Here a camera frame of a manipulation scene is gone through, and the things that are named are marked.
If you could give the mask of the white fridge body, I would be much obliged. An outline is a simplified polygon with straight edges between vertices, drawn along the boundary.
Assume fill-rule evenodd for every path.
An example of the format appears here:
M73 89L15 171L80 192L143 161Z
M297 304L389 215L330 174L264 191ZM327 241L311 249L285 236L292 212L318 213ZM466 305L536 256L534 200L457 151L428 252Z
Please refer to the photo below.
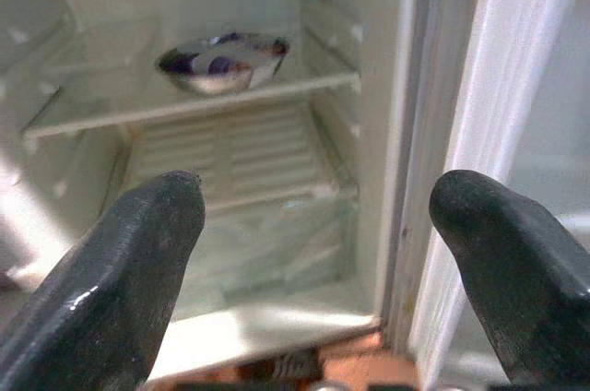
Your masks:
M383 329L397 350L395 263L416 0L0 0L0 290L34 291L114 198L162 172L203 185L241 180L356 184L352 270L287 294L199 311L179 299L154 379L260 360ZM186 41L233 31L287 39L312 18L360 25L360 90L317 89L27 142L22 129L56 92L45 68L86 30L159 24L156 60Z

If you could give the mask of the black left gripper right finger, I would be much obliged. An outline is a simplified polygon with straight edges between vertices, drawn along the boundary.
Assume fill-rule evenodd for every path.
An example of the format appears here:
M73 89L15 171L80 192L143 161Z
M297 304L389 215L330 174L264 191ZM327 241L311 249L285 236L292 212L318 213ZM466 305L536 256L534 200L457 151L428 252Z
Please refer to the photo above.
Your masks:
M590 253L537 201L470 170L429 212L508 379L590 391Z

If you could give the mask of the clear crisper drawer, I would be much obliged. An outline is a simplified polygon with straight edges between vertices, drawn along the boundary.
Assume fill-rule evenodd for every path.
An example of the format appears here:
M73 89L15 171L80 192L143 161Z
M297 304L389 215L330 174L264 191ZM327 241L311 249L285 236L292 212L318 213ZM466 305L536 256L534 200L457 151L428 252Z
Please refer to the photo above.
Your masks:
M350 197L249 205L206 219L179 304L220 309L349 275L357 203Z

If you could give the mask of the shiny patterned bowl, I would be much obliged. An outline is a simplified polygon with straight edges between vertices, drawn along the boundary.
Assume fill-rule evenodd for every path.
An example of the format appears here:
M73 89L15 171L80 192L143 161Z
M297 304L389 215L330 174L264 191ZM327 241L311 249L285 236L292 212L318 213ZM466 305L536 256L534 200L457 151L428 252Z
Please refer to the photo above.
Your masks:
M276 35L233 31L186 41L162 53L155 68L176 88L204 96L253 89L273 78L290 43Z

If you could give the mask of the glass crisper cover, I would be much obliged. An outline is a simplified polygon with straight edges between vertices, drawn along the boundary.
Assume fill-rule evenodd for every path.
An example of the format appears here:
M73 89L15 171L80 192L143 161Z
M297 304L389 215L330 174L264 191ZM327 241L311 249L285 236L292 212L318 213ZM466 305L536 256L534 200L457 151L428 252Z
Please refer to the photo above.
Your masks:
M192 214L205 217L233 207L283 200L321 200L356 196L359 191L356 184L334 180L280 181L273 184L271 180L264 179L233 181L222 186L204 184L201 198L192 204Z

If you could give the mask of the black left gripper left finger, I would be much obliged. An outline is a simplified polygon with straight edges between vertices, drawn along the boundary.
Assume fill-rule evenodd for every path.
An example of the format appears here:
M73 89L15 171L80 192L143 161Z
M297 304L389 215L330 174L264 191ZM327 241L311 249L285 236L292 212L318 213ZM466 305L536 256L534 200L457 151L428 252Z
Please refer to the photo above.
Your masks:
M0 391L136 391L205 225L195 172L125 192L0 332Z

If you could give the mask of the glass fridge shelf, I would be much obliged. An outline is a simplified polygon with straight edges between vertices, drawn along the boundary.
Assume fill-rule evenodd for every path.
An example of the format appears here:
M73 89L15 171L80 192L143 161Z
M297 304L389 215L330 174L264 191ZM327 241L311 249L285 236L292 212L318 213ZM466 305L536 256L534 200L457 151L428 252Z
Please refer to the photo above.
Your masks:
M207 96L176 88L155 67L159 24L143 19L107 24L76 34L44 72L56 92L21 135L27 142L105 126L155 120L350 86L360 90L355 64L360 25L312 18L290 34L291 53L276 75L251 89Z

